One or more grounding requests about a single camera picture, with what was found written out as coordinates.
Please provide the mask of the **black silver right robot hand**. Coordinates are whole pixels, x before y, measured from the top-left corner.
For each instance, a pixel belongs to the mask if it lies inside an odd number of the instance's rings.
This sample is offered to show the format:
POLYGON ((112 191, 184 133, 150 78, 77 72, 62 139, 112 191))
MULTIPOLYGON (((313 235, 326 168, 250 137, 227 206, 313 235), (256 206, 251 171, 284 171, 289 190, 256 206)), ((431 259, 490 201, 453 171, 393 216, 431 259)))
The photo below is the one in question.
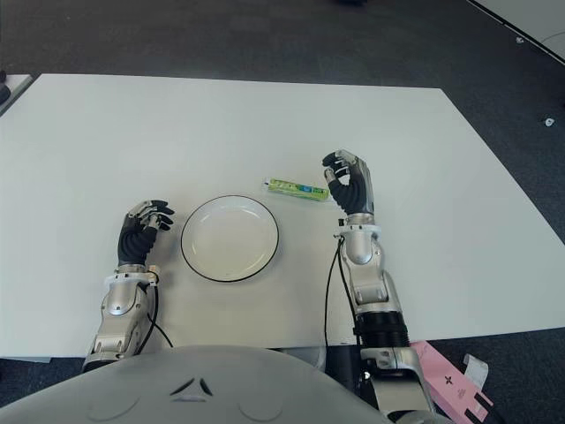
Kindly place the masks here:
POLYGON ((328 189, 346 215, 374 215, 370 170, 364 160, 347 150, 336 150, 322 159, 328 189))

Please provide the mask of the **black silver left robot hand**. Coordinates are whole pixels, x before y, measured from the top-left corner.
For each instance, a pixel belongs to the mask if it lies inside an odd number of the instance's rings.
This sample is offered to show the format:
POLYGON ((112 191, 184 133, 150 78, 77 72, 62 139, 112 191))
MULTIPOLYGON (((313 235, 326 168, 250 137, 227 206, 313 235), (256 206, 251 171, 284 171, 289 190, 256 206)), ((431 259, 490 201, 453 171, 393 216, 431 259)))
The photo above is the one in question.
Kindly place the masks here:
POLYGON ((169 231, 174 211, 167 201, 142 201, 130 209, 123 221, 117 242, 117 265, 146 264, 159 231, 169 231))

